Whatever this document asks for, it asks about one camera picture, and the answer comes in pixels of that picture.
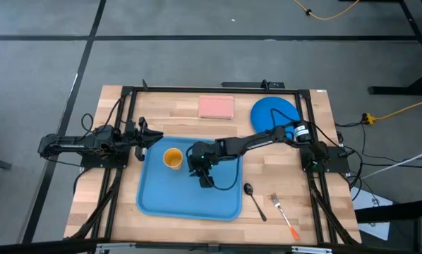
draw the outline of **black spoon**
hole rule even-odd
[[[259,207],[259,206],[258,206],[258,204],[256,203],[255,198],[253,198],[253,196],[252,196],[252,194],[253,194],[253,187],[252,187],[252,185],[251,185],[251,184],[249,184],[249,183],[244,184],[244,192],[245,192],[247,195],[249,195],[249,196],[251,196],[251,197],[252,197],[253,202],[255,202],[255,205],[256,205],[256,207],[258,208],[258,211],[260,212],[261,219],[262,219],[264,222],[265,222],[265,221],[267,221],[265,214],[263,214],[263,212],[261,211],[260,207]]]

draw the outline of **orange cup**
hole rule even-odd
[[[183,153],[178,148],[170,148],[164,153],[164,164],[173,170],[178,170],[183,164]]]

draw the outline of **fork with orange handle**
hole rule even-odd
[[[291,231],[291,234],[293,235],[294,239],[298,240],[299,235],[297,234],[296,230],[293,229],[293,226],[291,226],[291,224],[288,221],[287,216],[284,214],[283,209],[280,206],[280,201],[279,201],[279,198],[277,197],[277,194],[273,193],[270,197],[272,198],[272,201],[273,201],[275,207],[278,208],[280,210],[280,212],[282,213],[283,218],[287,222],[287,224],[289,226],[289,230]]]

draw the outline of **blue tray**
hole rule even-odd
[[[198,177],[189,176],[186,150],[196,141],[213,140],[163,137],[147,150],[136,204],[145,214],[231,221],[241,213],[242,207],[242,158],[236,185],[226,191],[215,188],[201,188]],[[162,161],[169,148],[183,152],[183,165],[179,170],[167,167]],[[215,185],[230,186],[236,174],[236,160],[220,162],[210,171]]]

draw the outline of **wire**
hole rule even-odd
[[[338,124],[338,123],[335,123],[335,126],[336,127],[354,127],[354,126],[359,126],[362,123],[363,123],[362,121],[359,121],[358,123],[346,123],[346,124]]]
[[[88,168],[88,169],[84,169],[82,172],[80,172],[79,173],[79,175],[75,178],[75,182],[74,182],[74,184],[73,184],[73,195],[75,195],[75,192],[76,192],[76,185],[77,185],[77,183],[78,183],[78,179],[85,173],[85,172],[87,172],[87,171],[89,171],[89,169],[90,168]]]
[[[347,177],[343,173],[338,173],[338,174],[347,182],[347,185],[350,184],[349,180],[347,180]]]
[[[278,110],[278,109],[274,109],[274,108],[271,108],[271,109],[270,109],[270,118],[272,119],[272,124],[273,124],[272,128],[275,128],[275,126],[277,125],[277,124],[275,123],[274,111],[275,111],[275,112],[277,112],[278,114],[281,114],[284,118],[286,118],[286,119],[290,120],[291,122],[297,122],[297,120],[294,120],[294,119],[292,119],[291,117],[289,117],[289,116],[287,116],[287,115],[283,114],[283,112],[281,112],[280,110]]]
[[[84,124],[84,118],[85,118],[86,116],[89,116],[89,117],[90,117],[90,127],[89,127],[89,128],[86,128],[86,127],[85,127],[85,124]],[[89,113],[85,113],[85,114],[83,114],[83,117],[81,117],[81,127],[83,127],[83,129],[84,129],[85,133],[84,133],[84,135],[83,135],[82,137],[80,137],[79,139],[77,139],[77,140],[75,140],[75,141],[82,140],[83,138],[85,138],[85,136],[86,136],[87,134],[89,134],[89,133],[91,133],[91,132],[92,132],[92,127],[93,127],[93,116],[92,116],[91,114],[89,114]]]
[[[212,182],[211,182],[211,180],[208,178],[208,176],[206,175],[206,174],[203,174],[203,176],[206,178],[206,181],[212,186],[212,187],[214,187],[214,188],[216,188],[217,190],[219,190],[219,191],[227,191],[227,190],[229,190],[229,189],[231,189],[231,188],[233,188],[235,185],[236,185],[236,182],[238,181],[238,175],[239,175],[239,159],[240,159],[240,157],[238,157],[238,161],[237,161],[237,163],[236,163],[236,175],[235,175],[235,177],[234,177],[234,181],[233,181],[233,183],[230,185],[230,187],[227,187],[227,188],[220,188],[220,187],[217,187],[215,184],[213,184]]]
[[[413,160],[415,160],[415,159],[418,159],[419,157],[422,157],[422,154],[420,154],[420,155],[416,155],[415,157],[413,157],[413,158],[411,158],[411,159],[408,159],[408,160],[403,161],[403,162],[396,163],[396,164],[394,164],[394,165],[392,165],[392,166],[388,166],[388,167],[386,167],[386,168],[384,168],[384,169],[381,169],[381,170],[376,171],[376,172],[374,172],[374,173],[372,173],[372,174],[369,174],[369,175],[367,175],[367,176],[364,176],[364,177],[362,178],[362,180],[364,180],[364,179],[366,179],[366,178],[368,178],[368,177],[370,177],[370,176],[374,176],[374,175],[376,175],[376,174],[379,174],[380,172],[386,171],[386,170],[388,170],[388,169],[392,169],[392,168],[394,168],[394,167],[398,167],[398,166],[400,166],[400,165],[403,165],[403,164],[409,163],[409,162],[411,162],[411,161],[413,161]]]
[[[43,159],[48,160],[50,162],[56,162],[56,163],[65,164],[65,165],[69,165],[69,166],[82,167],[81,165],[78,165],[78,164],[73,164],[73,163],[68,163],[68,162],[60,162],[60,161],[55,160],[55,159],[50,159],[50,158],[45,158],[45,157],[43,157]]]
[[[354,201],[357,197],[358,197],[358,195],[360,194],[360,192],[361,192],[361,187],[363,186],[363,182],[362,181],[360,181],[360,186],[358,187],[358,191],[357,191],[357,193],[355,194],[355,196],[352,198],[352,201]]]
[[[309,122],[309,124],[311,124],[311,125],[313,125],[313,126],[315,126],[316,128],[317,128],[317,130],[319,131],[319,132],[321,132],[321,134],[323,134],[324,135],[324,137],[325,138],[327,138],[333,145],[335,145],[336,147],[339,147],[339,148],[341,148],[342,150],[344,150],[344,148],[343,147],[340,147],[338,144],[336,144],[332,139],[330,139],[329,138],[329,136],[327,136],[325,133],[324,133],[324,131],[322,131],[321,130],[321,128],[319,128],[319,126],[317,126],[315,123],[312,123],[312,122]]]
[[[186,158],[189,156],[188,154],[189,154],[189,151],[191,150],[191,148],[192,147],[189,147],[187,150],[186,150]],[[239,175],[239,159],[240,159],[240,157],[238,157],[238,162],[236,163],[236,175],[235,175],[235,177],[234,177],[234,181],[233,181],[233,183],[230,185],[230,187],[227,187],[227,188],[220,188],[220,187],[217,187],[214,183],[212,183],[211,182],[211,180],[208,178],[208,176],[205,174],[205,173],[203,173],[203,176],[205,177],[205,179],[206,179],[206,181],[212,186],[212,187],[214,187],[214,188],[216,188],[217,190],[219,190],[219,191],[227,191],[227,190],[229,190],[229,189],[231,189],[231,188],[233,188],[235,185],[236,185],[236,182],[238,181],[238,175]]]
[[[352,187],[354,187],[356,185],[356,183],[357,183],[358,180],[361,180],[360,179],[360,175],[361,175],[361,172],[363,170],[364,163],[363,163],[363,158],[361,157],[361,155],[354,148],[348,147],[347,145],[345,146],[345,148],[349,148],[350,150],[354,151],[354,153],[360,159],[360,164],[359,164],[359,167],[358,167],[358,171],[356,172],[356,178],[354,179],[354,181],[352,183],[349,184],[349,187],[352,188]]]
[[[363,165],[366,165],[366,166],[374,166],[374,167],[393,166],[393,164],[371,164],[371,163],[363,163]],[[411,167],[411,168],[422,169],[422,166],[417,166],[417,165],[399,165],[397,167]]]
[[[129,92],[127,92],[126,94],[122,95],[114,104],[114,106],[111,109],[111,112],[109,112],[109,116],[107,117],[106,122],[104,123],[104,125],[102,126],[103,128],[101,128],[100,130],[97,130],[96,134],[101,133],[105,128],[106,125],[109,123],[109,121],[111,120],[111,116],[112,113],[114,112],[115,108],[117,107],[118,104],[120,104],[121,100],[126,97],[126,95],[129,95],[132,91],[130,90]]]
[[[295,2],[296,2],[296,4],[298,4],[304,11],[305,11],[305,13],[307,14],[307,15],[310,15],[310,16],[312,16],[312,17],[314,17],[314,18],[316,18],[316,19],[318,19],[318,20],[332,20],[332,19],[334,19],[334,18],[338,18],[339,16],[341,16],[341,15],[343,15],[343,14],[345,14],[348,10],[350,10],[352,7],[354,7],[360,0],[357,0],[357,1],[355,1],[353,4],[351,4],[349,7],[347,7],[344,11],[342,11],[342,12],[340,12],[340,13],[338,13],[337,15],[333,15],[333,16],[331,16],[331,17],[328,17],[328,18],[321,18],[321,17],[319,17],[319,16],[316,16],[315,14],[313,14],[312,12],[311,12],[311,10],[310,9],[307,9],[307,8],[305,8],[305,6],[303,6],[299,1],[297,1],[297,0],[294,0]]]
[[[400,110],[398,110],[398,111],[395,111],[395,112],[393,112],[393,113],[391,113],[391,114],[388,114],[388,115],[386,115],[386,116],[382,116],[382,117],[375,117],[375,116],[373,116],[373,120],[374,120],[374,121],[378,121],[378,120],[387,119],[387,118],[389,118],[389,117],[391,117],[391,116],[394,116],[395,114],[399,114],[399,113],[401,113],[401,112],[404,112],[404,111],[406,111],[406,110],[408,110],[408,109],[411,109],[411,108],[417,107],[417,106],[419,106],[419,105],[422,105],[422,102],[419,102],[419,103],[413,104],[413,105],[408,106],[408,107],[404,107],[403,109],[400,109]]]
[[[404,161],[406,161],[406,160],[408,160],[408,159],[410,159],[410,158],[406,158],[406,159],[403,159],[403,160],[400,160],[400,161],[398,161],[398,160],[395,160],[395,159],[391,159],[391,158],[389,158],[389,157],[384,157],[384,156],[374,156],[374,155],[367,155],[366,153],[365,153],[365,144],[366,144],[366,131],[365,131],[365,126],[362,124],[361,125],[361,129],[363,130],[363,147],[362,147],[362,150],[361,150],[361,154],[362,155],[364,155],[364,156],[366,156],[366,157],[370,157],[370,158],[375,158],[375,159],[388,159],[388,160],[390,160],[390,161],[392,161],[392,162],[404,162]],[[372,164],[372,165],[370,165],[370,166],[380,166],[381,164],[379,164],[379,165],[377,165],[377,164]]]

